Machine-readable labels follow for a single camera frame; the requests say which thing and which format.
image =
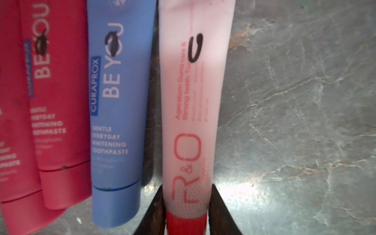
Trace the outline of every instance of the tube cap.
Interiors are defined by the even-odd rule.
[[[10,235],[34,233],[54,222],[66,210],[47,209],[42,190],[17,200],[0,203],[0,208]]]
[[[91,196],[90,162],[57,171],[39,171],[45,205],[68,208]]]
[[[208,214],[193,219],[184,219],[166,211],[166,224],[168,235],[204,235]]]
[[[102,228],[120,226],[131,220],[140,208],[141,180],[120,190],[93,188],[92,218]]]

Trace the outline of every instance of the dark holder prong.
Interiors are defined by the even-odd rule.
[[[133,235],[164,235],[165,226],[166,207],[161,185]]]
[[[166,207],[161,185],[133,235],[164,235],[165,226]],[[210,235],[242,235],[214,184],[209,205],[209,227]]]

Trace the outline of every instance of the blue tube cap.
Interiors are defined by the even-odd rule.
[[[141,180],[119,190],[92,189],[93,222],[102,228],[125,224],[138,212],[141,201]]]

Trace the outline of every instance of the red tube cap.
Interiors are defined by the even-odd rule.
[[[42,190],[20,199],[0,203],[10,235],[28,235],[54,222],[64,212],[50,210],[44,205]]]
[[[56,171],[40,171],[45,205],[68,208],[91,196],[90,162]]]
[[[168,235],[204,235],[208,214],[194,219],[184,219],[166,211]]]

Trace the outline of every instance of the blue label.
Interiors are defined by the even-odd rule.
[[[99,104],[99,81],[100,81],[100,56],[93,56],[90,59],[90,76],[89,76],[89,100],[90,115],[98,115]]]
[[[26,67],[27,86],[29,88],[29,97],[30,99],[32,99],[34,97],[34,89],[33,89],[33,70],[32,70],[32,65],[31,65],[30,39],[25,40],[24,50],[25,50],[25,67]]]

